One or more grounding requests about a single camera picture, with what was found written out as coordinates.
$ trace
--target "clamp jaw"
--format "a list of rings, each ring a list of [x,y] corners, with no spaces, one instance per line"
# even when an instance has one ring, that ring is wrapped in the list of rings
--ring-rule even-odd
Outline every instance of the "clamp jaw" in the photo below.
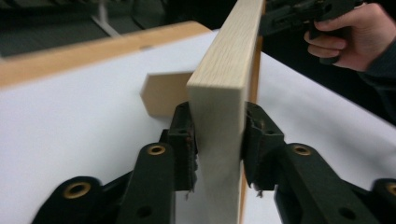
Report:
[[[247,103],[246,122],[241,159],[247,183],[259,195],[276,191],[284,224],[396,223],[396,179],[376,180],[371,191],[360,189],[342,180],[312,147],[286,144],[258,105]],[[140,150],[131,173],[104,186],[89,176],[63,182],[33,223],[174,224],[175,191],[193,191],[196,153],[184,103],[160,141]]]

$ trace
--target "hand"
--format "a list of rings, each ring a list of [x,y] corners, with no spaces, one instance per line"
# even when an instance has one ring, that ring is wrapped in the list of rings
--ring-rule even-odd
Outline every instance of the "hand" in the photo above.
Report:
[[[310,45],[308,52],[320,58],[340,56],[334,65],[364,72],[396,37],[396,24],[378,4],[355,8],[347,14],[330,21],[315,22],[323,32],[344,28],[344,37],[321,35],[304,40]]]

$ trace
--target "wood grain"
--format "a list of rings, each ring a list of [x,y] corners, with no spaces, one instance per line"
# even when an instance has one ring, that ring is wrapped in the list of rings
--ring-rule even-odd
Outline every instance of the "wood grain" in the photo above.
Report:
[[[0,63],[0,88],[207,32],[210,30],[203,25],[188,21],[116,38],[5,58]]]
[[[209,219],[239,222],[240,148],[262,0],[239,0],[187,88]]]

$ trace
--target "finger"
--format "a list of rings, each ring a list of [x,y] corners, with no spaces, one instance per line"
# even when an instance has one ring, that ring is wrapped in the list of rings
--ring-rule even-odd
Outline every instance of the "finger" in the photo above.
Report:
[[[308,46],[308,52],[319,58],[332,58],[340,55],[339,49],[325,49],[315,45]]]
[[[304,40],[311,45],[325,49],[344,49],[347,47],[345,39],[331,35],[320,35],[315,39],[310,39],[309,32],[306,32],[304,34]]]
[[[328,21],[315,21],[315,26],[320,31],[333,31],[347,26],[361,27],[375,15],[382,13],[383,9],[378,4],[368,4]]]

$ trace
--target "sleeve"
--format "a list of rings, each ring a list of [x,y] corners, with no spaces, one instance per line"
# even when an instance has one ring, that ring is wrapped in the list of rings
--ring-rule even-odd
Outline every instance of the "sleeve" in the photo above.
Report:
[[[396,123],[396,40],[360,76],[376,89],[385,109]]]

